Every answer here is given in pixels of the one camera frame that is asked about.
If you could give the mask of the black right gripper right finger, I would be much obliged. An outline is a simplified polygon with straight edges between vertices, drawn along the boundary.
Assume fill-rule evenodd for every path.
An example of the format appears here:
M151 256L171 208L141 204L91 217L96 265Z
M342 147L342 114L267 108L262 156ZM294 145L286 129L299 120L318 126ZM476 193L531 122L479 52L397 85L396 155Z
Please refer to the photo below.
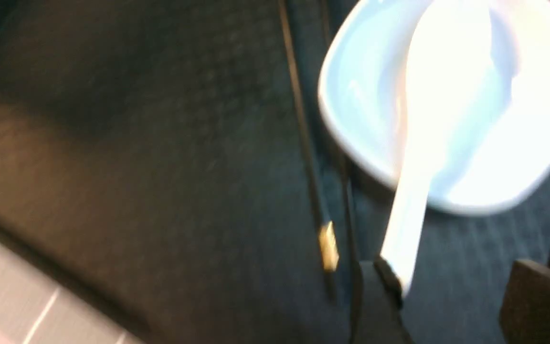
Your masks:
M550 344L550 268L513 263L498 322L507 344Z

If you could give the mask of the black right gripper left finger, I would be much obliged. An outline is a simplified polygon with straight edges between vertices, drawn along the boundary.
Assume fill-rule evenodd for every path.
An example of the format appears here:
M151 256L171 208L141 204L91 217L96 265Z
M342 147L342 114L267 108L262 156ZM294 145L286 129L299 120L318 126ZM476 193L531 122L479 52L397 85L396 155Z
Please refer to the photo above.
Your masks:
M402 305L402 288L386 260L357 262L353 269L350 343L412 344L400 316Z

